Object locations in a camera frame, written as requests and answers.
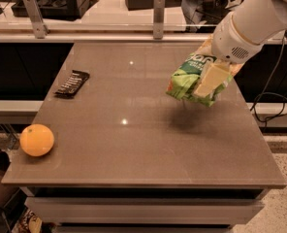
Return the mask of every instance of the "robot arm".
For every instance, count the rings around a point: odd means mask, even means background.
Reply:
[[[287,29],[287,0],[245,0],[218,24],[212,54],[244,63],[258,53],[267,39]]]

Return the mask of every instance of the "crumpled green snack bag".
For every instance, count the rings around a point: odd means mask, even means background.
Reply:
[[[200,97],[194,93],[194,90],[201,83],[201,75],[207,72],[211,64],[227,66],[229,75],[209,95]],[[209,38],[198,50],[192,52],[172,74],[166,93],[177,100],[188,100],[210,107],[216,101],[217,95],[227,87],[228,83],[233,79],[233,75],[241,67],[242,64],[230,64],[213,56],[211,53],[211,38]]]

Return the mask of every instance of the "orange fruit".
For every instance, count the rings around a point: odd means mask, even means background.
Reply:
[[[48,127],[42,124],[32,124],[21,132],[19,142],[27,154],[42,156],[53,147],[54,135]]]

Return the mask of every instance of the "floor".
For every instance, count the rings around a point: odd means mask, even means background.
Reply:
[[[287,181],[287,134],[265,134],[264,137]],[[6,135],[0,134],[1,149],[6,150],[9,142]],[[263,202],[265,208],[248,224],[235,226],[234,233],[287,233],[287,186],[270,191]]]

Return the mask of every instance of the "gray tabletop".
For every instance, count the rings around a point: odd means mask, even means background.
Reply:
[[[51,152],[14,156],[3,183],[75,187],[272,187],[285,181],[238,87],[207,108],[165,93],[200,43],[75,44],[34,123]],[[53,92],[90,74],[74,99]]]

